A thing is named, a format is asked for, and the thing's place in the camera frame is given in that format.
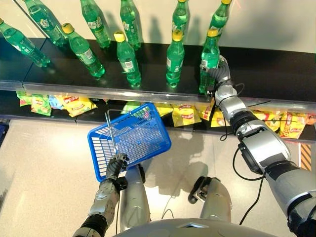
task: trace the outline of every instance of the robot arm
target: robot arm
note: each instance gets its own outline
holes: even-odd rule
[[[315,236],[316,180],[312,173],[290,162],[287,146],[237,97],[228,64],[221,57],[219,69],[206,69],[217,81],[215,103],[240,141],[239,149],[250,170],[264,174],[298,237]]]

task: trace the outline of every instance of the plastic basket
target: plastic basket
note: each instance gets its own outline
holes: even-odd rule
[[[128,114],[111,121],[116,146],[120,153],[127,154],[128,166],[159,155],[170,149],[171,141],[152,103],[145,103]],[[106,176],[106,167],[114,155],[114,147],[108,124],[103,124],[88,134],[94,171],[101,182]]]

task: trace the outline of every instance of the store shelf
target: store shelf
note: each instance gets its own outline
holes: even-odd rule
[[[205,96],[198,94],[201,46],[185,45],[181,80],[176,88],[171,88],[165,83],[168,45],[144,43],[137,51],[142,85],[132,88],[121,73],[116,43],[106,51],[95,40],[89,43],[107,71],[99,80],[88,73],[69,49],[56,48],[47,40],[42,51],[51,58],[52,65],[46,69],[32,66],[23,81],[25,90],[115,100],[207,102]],[[241,96],[246,97],[247,104],[272,99],[269,106],[274,109],[316,112],[313,54],[233,47],[221,47],[221,54],[228,59],[235,82],[246,85]]]
[[[30,38],[41,48],[44,38]],[[0,90],[24,90],[22,81],[32,66],[32,61],[0,37]]]

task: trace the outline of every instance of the soda bottle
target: soda bottle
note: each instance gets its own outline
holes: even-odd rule
[[[108,48],[111,40],[108,37],[99,9],[94,0],[80,0],[82,15],[101,48]]]
[[[207,39],[202,52],[201,64],[208,68],[217,68],[219,62],[219,48],[217,46],[217,29],[209,29],[207,32]],[[206,94],[207,87],[214,86],[215,79],[211,78],[209,74],[203,70],[200,72],[199,92]]]
[[[186,31],[188,22],[188,10],[186,6],[186,0],[178,0],[176,9],[172,14],[172,31],[180,30],[183,36]]]
[[[117,56],[126,73],[127,81],[132,86],[139,86],[142,77],[138,69],[134,49],[129,42],[126,41],[122,31],[115,32],[114,38],[118,42]]]
[[[120,18],[128,39],[129,44],[138,50],[140,48],[138,27],[136,24],[136,14],[129,0],[120,1]]]
[[[211,29],[218,29],[218,40],[222,34],[222,29],[225,26],[226,22],[228,21],[229,17],[229,5],[231,4],[232,0],[222,0],[221,5],[215,11],[214,15],[212,16],[211,23],[209,28]]]
[[[69,39],[71,50],[88,68],[92,76],[100,78],[105,73],[105,69],[92,52],[88,41],[78,35],[70,23],[62,25],[62,29]]]
[[[172,42],[167,50],[167,82],[171,87],[176,87],[181,74],[184,58],[184,47],[182,44],[182,31],[172,32]]]
[[[33,0],[23,0],[28,8],[30,16],[41,27],[41,29],[49,36],[53,44],[62,46],[66,44],[66,39],[63,34],[58,30],[51,17],[44,10],[44,8],[35,3]]]
[[[3,33],[6,41],[30,58],[37,66],[46,67],[50,63],[50,59],[40,52],[22,32],[4,23],[1,18],[0,31]]]

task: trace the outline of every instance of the floor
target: floor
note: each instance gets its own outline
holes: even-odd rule
[[[0,194],[7,189],[0,212],[0,233],[5,237],[72,236],[92,205],[98,182],[95,179],[88,131],[96,125],[12,120],[0,148]],[[199,176],[218,177],[230,192],[232,222],[239,223],[256,199],[259,181],[237,177],[232,158],[238,140],[221,142],[217,135],[169,131],[170,151],[148,160],[146,192],[151,219],[159,220],[170,208],[175,218],[197,218],[202,203],[187,201]],[[298,162],[298,146],[288,144]],[[249,171],[240,154],[237,170]],[[264,181],[258,204],[247,216],[245,226],[280,237],[293,237],[286,217]],[[106,236],[115,234],[115,222]]]

